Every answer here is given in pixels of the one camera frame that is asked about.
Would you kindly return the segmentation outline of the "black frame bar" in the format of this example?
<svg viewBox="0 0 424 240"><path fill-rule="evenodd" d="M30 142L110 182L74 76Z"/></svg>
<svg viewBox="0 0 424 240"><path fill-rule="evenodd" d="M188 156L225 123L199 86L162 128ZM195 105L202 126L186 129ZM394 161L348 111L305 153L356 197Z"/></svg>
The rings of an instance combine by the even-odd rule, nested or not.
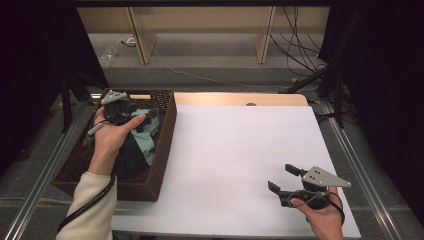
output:
<svg viewBox="0 0 424 240"><path fill-rule="evenodd" d="M75 7L331 6L339 0L67 0Z"/></svg>

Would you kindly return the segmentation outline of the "black curtain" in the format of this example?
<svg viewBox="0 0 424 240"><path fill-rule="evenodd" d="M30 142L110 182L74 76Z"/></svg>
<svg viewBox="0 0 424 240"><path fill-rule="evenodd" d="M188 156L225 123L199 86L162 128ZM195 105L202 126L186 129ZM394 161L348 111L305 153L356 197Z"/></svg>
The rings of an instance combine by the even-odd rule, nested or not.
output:
<svg viewBox="0 0 424 240"><path fill-rule="evenodd" d="M343 82L375 157L424 227L424 0L333 0L320 57L354 13Z"/></svg>
<svg viewBox="0 0 424 240"><path fill-rule="evenodd" d="M57 96L109 86L73 0L0 0L0 176Z"/></svg>

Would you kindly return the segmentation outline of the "black and mint green garment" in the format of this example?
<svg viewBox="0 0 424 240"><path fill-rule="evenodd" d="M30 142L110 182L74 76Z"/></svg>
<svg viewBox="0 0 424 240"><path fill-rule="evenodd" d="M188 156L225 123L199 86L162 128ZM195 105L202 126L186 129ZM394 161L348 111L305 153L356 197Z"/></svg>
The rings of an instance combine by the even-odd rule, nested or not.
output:
<svg viewBox="0 0 424 240"><path fill-rule="evenodd" d="M159 116L150 118L150 109L138 109L132 117L144 114L145 119L151 119L151 124L144 127L143 132L133 129L119 149L114 165L114 172L119 179L126 179L148 169L155 158L154 136L159 132Z"/></svg>

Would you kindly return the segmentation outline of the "white table mat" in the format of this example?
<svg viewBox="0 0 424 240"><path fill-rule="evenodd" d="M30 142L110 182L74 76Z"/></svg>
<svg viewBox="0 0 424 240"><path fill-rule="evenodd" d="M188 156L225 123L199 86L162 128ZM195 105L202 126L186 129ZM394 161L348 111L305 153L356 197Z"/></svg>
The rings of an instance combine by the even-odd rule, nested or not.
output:
<svg viewBox="0 0 424 240"><path fill-rule="evenodd" d="M160 195L120 201L115 231L157 236L311 239L268 185L301 188L285 164L334 169L308 106L180 105Z"/></svg>

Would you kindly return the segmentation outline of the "black metal stand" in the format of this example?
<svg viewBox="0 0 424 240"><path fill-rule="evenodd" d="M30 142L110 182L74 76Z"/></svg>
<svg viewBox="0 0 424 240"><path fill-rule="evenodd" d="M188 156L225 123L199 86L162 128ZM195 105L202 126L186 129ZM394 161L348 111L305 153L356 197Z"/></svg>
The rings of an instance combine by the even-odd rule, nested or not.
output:
<svg viewBox="0 0 424 240"><path fill-rule="evenodd" d="M331 64L313 73L311 76L306 77L299 83L294 84L287 90L280 91L280 94L293 94L303 87L311 84L312 82L320 79L321 83L318 86L317 94L320 98L326 98L331 93L334 93L334 111L332 116L340 128L344 128L342 122L342 72Z"/></svg>
<svg viewBox="0 0 424 240"><path fill-rule="evenodd" d="M87 89L88 86L95 86L104 90L109 87L109 84L103 73L99 76L91 76L77 70L70 70L64 73L61 79L63 133L69 129L72 123L70 93L73 93L78 101L87 101L90 99L90 93Z"/></svg>

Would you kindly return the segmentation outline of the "aluminium rail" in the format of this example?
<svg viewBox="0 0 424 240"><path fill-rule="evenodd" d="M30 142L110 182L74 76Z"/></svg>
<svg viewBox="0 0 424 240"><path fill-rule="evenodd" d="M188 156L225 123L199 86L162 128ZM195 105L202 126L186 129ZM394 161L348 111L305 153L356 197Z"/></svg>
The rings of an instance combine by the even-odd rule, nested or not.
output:
<svg viewBox="0 0 424 240"><path fill-rule="evenodd" d="M69 138L74 133L76 121L85 111L87 105L87 101L79 101L71 111L71 123L69 127L65 131L61 131L61 135L47 162L44 164L43 170L35 181L29 194L24 198L23 204L3 240L19 240L23 235L35 209L37 208L41 196L44 194L45 189L50 182L59 160L63 156Z"/></svg>
<svg viewBox="0 0 424 240"><path fill-rule="evenodd" d="M375 158L353 106L341 105L341 120L332 100L317 108L320 128L338 174L352 181L347 201L362 240L407 240L402 214L409 211L403 197Z"/></svg>

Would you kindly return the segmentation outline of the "clear plastic bag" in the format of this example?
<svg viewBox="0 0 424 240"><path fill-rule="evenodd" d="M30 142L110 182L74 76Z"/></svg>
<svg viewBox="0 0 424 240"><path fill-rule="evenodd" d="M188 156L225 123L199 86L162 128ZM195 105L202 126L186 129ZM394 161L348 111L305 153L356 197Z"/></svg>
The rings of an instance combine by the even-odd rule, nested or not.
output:
<svg viewBox="0 0 424 240"><path fill-rule="evenodd" d="M109 68L113 64L116 54L117 49L114 46L109 46L98 58L100 66L102 68Z"/></svg>

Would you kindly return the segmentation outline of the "person's right hand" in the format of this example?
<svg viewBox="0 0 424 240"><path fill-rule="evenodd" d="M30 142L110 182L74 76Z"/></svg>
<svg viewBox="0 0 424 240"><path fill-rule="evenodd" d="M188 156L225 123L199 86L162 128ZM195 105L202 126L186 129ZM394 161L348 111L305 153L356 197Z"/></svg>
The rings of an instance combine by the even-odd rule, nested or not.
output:
<svg viewBox="0 0 424 240"><path fill-rule="evenodd" d="M319 240L344 240L343 219L336 207L328 205L324 209L314 210L297 198L293 198L291 204L305 215Z"/></svg>

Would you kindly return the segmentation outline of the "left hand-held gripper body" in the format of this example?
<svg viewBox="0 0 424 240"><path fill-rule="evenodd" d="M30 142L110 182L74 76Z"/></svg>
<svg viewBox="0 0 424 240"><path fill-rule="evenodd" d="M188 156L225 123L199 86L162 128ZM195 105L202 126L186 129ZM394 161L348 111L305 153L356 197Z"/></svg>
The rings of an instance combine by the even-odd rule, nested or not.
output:
<svg viewBox="0 0 424 240"><path fill-rule="evenodd" d="M109 90L100 103L104 107L106 120L114 125L127 123L132 113L137 110L137 106L131 102L126 92Z"/></svg>

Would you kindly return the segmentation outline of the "person's left hand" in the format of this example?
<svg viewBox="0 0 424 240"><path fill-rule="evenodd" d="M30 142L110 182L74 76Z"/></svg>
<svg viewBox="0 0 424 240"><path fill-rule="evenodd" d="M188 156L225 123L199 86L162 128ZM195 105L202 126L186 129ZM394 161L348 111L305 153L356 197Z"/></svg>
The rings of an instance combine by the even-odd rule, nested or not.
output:
<svg viewBox="0 0 424 240"><path fill-rule="evenodd" d="M94 117L94 123L103 126L94 134L94 154L88 171L97 175L110 175L115 159L126 136L145 120L145 115L137 115L124 125L116 126L106 122L104 108L99 108Z"/></svg>

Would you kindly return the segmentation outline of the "light wooden furniture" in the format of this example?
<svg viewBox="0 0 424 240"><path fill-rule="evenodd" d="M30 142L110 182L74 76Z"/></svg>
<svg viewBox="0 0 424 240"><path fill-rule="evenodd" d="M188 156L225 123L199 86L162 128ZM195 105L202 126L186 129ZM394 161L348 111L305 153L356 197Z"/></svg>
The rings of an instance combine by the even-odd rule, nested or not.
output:
<svg viewBox="0 0 424 240"><path fill-rule="evenodd" d="M89 33L130 33L142 64L150 62L162 33L247 33L256 57L265 62L270 35L325 32L327 7L79 7Z"/></svg>

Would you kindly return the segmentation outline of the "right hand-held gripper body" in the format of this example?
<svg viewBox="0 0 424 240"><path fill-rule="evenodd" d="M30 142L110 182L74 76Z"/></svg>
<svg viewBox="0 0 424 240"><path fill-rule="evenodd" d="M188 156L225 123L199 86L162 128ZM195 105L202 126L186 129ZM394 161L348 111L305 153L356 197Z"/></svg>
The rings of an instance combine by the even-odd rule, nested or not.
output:
<svg viewBox="0 0 424 240"><path fill-rule="evenodd" d="M310 170L305 170L306 174L301 177L302 190L294 192L284 191L285 195L279 197L283 207L293 208L290 203L292 198L297 198L306 203L314 210L325 208L330 203L330 187L350 187L351 183L344 180L318 166L313 166Z"/></svg>

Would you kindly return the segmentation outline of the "brown woven basket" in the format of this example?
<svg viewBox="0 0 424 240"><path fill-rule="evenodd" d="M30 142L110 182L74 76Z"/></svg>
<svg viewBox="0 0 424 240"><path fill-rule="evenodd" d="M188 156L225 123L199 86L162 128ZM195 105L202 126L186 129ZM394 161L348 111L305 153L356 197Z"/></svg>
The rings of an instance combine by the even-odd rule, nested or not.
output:
<svg viewBox="0 0 424 240"><path fill-rule="evenodd" d="M117 180L118 200L155 202L159 198L177 116L174 93L171 90L107 89L100 101L109 90L126 92L137 110L154 107L159 109L159 132L154 136L156 148L152 165L142 173L126 179L119 179L114 167L112 170L112 175Z"/></svg>

